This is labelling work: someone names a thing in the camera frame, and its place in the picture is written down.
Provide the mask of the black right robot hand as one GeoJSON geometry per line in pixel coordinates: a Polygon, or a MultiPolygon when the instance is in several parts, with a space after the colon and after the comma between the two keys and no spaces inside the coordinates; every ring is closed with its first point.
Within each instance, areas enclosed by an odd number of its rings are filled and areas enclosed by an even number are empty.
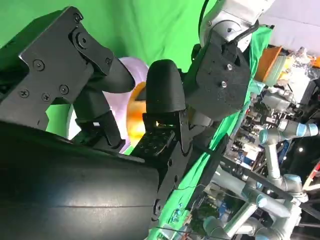
{"type": "Polygon", "coordinates": [[[135,80],[73,6],[0,50],[0,237],[143,240],[188,163],[185,93],[171,60],[146,80],[145,134],[130,155],[105,93],[135,80]]]}

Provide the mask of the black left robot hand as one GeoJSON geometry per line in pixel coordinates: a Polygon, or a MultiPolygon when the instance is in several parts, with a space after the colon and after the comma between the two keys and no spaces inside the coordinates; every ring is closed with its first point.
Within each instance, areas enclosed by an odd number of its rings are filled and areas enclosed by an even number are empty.
{"type": "Polygon", "coordinates": [[[225,150],[228,143],[226,133],[223,133],[220,139],[218,139],[218,136],[215,136],[222,121],[213,121],[202,113],[195,112],[191,117],[191,123],[195,129],[199,128],[199,130],[195,130],[198,134],[193,137],[196,144],[209,148],[213,140],[216,143],[215,147],[212,146],[213,151],[216,149],[221,154],[225,150]]]}

